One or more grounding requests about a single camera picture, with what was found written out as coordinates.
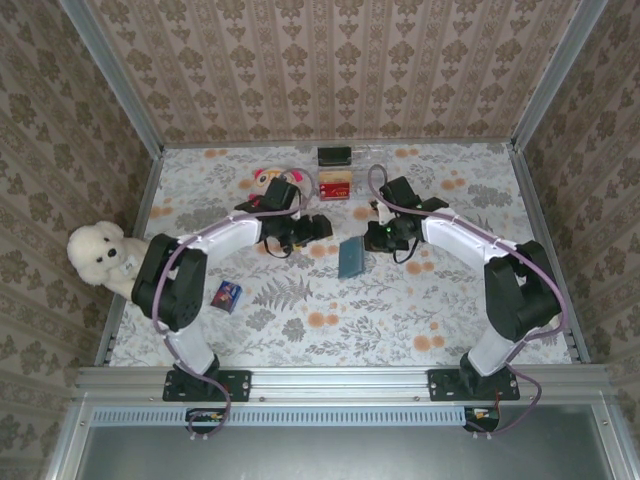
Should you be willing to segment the floral table cover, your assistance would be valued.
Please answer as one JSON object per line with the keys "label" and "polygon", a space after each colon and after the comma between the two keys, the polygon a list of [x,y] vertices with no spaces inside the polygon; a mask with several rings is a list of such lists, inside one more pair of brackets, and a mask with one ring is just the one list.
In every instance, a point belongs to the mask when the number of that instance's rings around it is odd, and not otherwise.
{"label": "floral table cover", "polygon": [[[503,143],[371,145],[353,148],[353,193],[313,199],[307,212],[331,221],[334,235],[286,259],[261,244],[210,260],[198,322],[225,368],[457,365],[488,325],[482,275],[441,248],[420,244],[406,263],[367,253],[366,270],[338,279],[342,241],[363,235],[376,215],[367,170],[406,176],[423,199],[438,197],[493,235],[534,237]],[[247,200],[259,169],[300,165],[317,178],[316,147],[166,150],[145,238],[198,232]],[[210,305],[222,281],[242,287],[233,313]],[[170,366],[151,321],[127,304],[110,366]]]}

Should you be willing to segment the small black box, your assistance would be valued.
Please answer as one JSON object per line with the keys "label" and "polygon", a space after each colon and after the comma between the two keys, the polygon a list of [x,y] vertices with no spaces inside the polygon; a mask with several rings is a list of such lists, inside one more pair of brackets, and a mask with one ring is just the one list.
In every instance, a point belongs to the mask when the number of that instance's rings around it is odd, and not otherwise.
{"label": "small black box", "polygon": [[348,166],[352,161],[352,149],[348,146],[319,147],[317,159],[320,167]]}

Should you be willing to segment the black base electronics box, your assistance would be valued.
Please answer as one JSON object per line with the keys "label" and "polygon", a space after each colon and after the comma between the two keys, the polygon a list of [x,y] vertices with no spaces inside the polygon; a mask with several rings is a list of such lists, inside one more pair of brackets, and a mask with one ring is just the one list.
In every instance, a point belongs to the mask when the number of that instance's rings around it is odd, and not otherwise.
{"label": "black base electronics box", "polygon": [[225,421],[225,408],[191,408],[185,413],[185,428],[192,436],[208,437]]}
{"label": "black base electronics box", "polygon": [[492,407],[465,407],[463,428],[471,433],[491,433],[498,428],[500,409]]}

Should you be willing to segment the pink-eared plush doll with glasses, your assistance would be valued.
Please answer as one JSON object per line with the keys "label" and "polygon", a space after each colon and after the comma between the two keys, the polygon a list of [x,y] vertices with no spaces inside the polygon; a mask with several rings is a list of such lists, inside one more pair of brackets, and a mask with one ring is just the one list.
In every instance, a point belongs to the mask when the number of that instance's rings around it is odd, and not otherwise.
{"label": "pink-eared plush doll with glasses", "polygon": [[303,194],[308,193],[310,188],[309,182],[299,170],[289,170],[286,167],[273,166],[255,171],[248,198],[252,200],[257,196],[264,195],[271,181],[281,175],[284,176],[287,182],[297,186]]}

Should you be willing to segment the clear acrylic card stand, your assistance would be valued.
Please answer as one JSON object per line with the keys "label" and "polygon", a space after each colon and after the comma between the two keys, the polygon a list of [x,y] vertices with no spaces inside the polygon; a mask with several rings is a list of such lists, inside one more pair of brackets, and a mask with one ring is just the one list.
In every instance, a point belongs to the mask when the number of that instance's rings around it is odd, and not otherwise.
{"label": "clear acrylic card stand", "polygon": [[320,167],[317,159],[317,184],[321,171],[350,171],[352,173],[351,196],[348,200],[367,198],[370,194],[369,170],[374,164],[384,162],[384,148],[381,146],[354,146],[352,149],[352,161],[348,166]]}

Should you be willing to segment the aluminium corner post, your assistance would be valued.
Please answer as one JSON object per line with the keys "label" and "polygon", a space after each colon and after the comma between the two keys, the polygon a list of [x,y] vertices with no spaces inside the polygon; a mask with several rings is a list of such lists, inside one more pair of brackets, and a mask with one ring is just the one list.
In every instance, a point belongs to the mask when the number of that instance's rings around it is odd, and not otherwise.
{"label": "aluminium corner post", "polygon": [[159,159],[162,156],[164,142],[129,80],[124,63],[117,58],[89,5],[85,0],[60,0],[60,3],[149,155],[153,160]]}
{"label": "aluminium corner post", "polygon": [[558,93],[608,0],[581,0],[511,137],[523,151]]}

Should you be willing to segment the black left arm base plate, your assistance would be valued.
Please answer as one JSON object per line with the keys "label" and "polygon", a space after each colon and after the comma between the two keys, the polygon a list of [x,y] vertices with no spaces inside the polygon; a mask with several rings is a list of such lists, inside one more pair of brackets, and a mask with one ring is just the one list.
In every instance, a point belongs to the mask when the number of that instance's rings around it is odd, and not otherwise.
{"label": "black left arm base plate", "polygon": [[[249,370],[217,370],[213,373],[229,394],[231,401],[247,402],[252,387]],[[162,399],[165,402],[224,402],[224,394],[214,385],[199,380],[179,368],[169,371],[165,377]]]}

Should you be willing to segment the blue-grey notebook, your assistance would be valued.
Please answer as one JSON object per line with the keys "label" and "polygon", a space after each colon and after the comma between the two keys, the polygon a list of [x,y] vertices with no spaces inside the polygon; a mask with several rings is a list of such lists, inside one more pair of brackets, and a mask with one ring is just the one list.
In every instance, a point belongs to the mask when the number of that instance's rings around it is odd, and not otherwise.
{"label": "blue-grey notebook", "polygon": [[349,279],[365,271],[365,249],[362,236],[354,236],[340,243],[338,278]]}

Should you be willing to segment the aluminium table side rail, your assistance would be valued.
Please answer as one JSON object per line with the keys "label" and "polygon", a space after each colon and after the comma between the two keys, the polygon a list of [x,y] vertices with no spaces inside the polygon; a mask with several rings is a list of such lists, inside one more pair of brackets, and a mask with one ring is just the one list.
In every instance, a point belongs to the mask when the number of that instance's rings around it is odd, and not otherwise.
{"label": "aluminium table side rail", "polygon": [[534,238],[545,248],[556,283],[567,304],[567,321],[566,328],[564,330],[564,337],[572,362],[590,364],[591,358],[588,348],[580,329],[576,312],[571,301],[569,290],[546,224],[544,212],[541,208],[524,153],[511,144],[508,144],[508,147],[509,157]]}
{"label": "aluminium table side rail", "polygon": [[[155,192],[158,188],[160,176],[164,164],[163,153],[153,158],[149,176],[145,185],[145,189],[141,198],[136,220],[132,229],[135,238],[143,238],[146,226],[150,217]],[[100,344],[94,360],[94,366],[109,366],[111,362],[111,352],[115,345],[119,325],[121,323],[122,314],[126,307],[127,300],[120,294],[113,297],[111,306],[108,311],[104,330],[101,336]]]}

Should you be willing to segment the white teddy bear plush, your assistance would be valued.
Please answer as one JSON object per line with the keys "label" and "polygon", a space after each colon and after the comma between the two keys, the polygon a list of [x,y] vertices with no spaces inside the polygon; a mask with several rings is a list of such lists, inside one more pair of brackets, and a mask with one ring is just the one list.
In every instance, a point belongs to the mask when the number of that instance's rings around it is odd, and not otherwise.
{"label": "white teddy bear plush", "polygon": [[67,255],[84,282],[130,301],[148,247],[143,240],[126,237],[117,224],[99,221],[71,234]]}

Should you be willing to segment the long aluminium mounting rail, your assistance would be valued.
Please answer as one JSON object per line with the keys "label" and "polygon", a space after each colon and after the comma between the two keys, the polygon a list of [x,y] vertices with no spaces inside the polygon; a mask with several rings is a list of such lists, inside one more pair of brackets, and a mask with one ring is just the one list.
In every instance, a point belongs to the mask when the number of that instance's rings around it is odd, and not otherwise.
{"label": "long aluminium mounting rail", "polygon": [[[418,367],[252,367],[251,405],[411,405],[430,401],[427,371]],[[614,389],[602,365],[517,365],[521,398],[542,387],[542,405],[609,400]],[[91,367],[80,370],[72,401],[105,405],[159,405],[166,367]]]}

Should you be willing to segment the thin aluminium table edge rail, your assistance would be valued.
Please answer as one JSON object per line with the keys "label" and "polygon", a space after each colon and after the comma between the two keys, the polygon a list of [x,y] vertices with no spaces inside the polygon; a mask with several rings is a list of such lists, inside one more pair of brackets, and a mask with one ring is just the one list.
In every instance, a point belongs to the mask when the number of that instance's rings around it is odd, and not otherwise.
{"label": "thin aluminium table edge rail", "polygon": [[400,138],[400,139],[317,139],[317,140],[276,140],[246,142],[209,142],[209,143],[166,143],[166,149],[219,149],[219,148],[261,148],[261,147],[342,147],[375,145],[424,145],[424,144],[511,144],[508,137],[468,137],[468,138]]}

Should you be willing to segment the grey sheet metal panel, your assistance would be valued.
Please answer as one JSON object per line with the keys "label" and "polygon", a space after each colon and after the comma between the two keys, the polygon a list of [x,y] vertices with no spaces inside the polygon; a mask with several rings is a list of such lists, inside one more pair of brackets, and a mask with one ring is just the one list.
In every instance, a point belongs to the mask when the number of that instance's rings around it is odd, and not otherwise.
{"label": "grey sheet metal panel", "polygon": [[77,480],[613,480],[602,449],[522,430],[475,439],[456,428],[94,429]]}

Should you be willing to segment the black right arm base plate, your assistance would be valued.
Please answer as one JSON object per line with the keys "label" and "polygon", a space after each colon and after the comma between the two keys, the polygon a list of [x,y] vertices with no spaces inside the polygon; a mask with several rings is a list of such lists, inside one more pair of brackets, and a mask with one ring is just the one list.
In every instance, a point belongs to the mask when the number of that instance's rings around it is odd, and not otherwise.
{"label": "black right arm base plate", "polygon": [[518,381],[507,368],[488,377],[461,369],[431,369],[427,371],[430,400],[442,401],[515,401],[520,399]]}

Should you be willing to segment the small dark blue box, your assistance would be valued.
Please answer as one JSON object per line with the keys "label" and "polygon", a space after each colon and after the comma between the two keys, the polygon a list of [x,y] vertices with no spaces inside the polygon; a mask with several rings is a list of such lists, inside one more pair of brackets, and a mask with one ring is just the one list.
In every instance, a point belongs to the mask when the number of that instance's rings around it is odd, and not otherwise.
{"label": "small dark blue box", "polygon": [[210,302],[210,305],[216,309],[231,314],[234,311],[242,292],[243,289],[240,285],[229,281],[222,281]]}

